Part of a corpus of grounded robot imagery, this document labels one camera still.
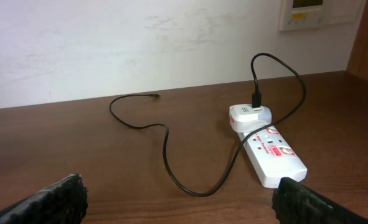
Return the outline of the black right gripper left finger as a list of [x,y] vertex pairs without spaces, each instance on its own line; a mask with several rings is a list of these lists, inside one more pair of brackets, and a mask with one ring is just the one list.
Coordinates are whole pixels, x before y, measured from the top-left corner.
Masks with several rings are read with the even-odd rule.
[[0,210],[0,224],[80,224],[88,208],[88,190],[80,174],[58,182]]

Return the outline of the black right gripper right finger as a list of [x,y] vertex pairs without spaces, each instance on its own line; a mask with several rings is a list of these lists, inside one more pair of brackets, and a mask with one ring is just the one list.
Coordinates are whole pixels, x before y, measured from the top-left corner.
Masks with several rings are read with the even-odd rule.
[[273,190],[272,209],[280,224],[368,224],[367,218],[289,177]]

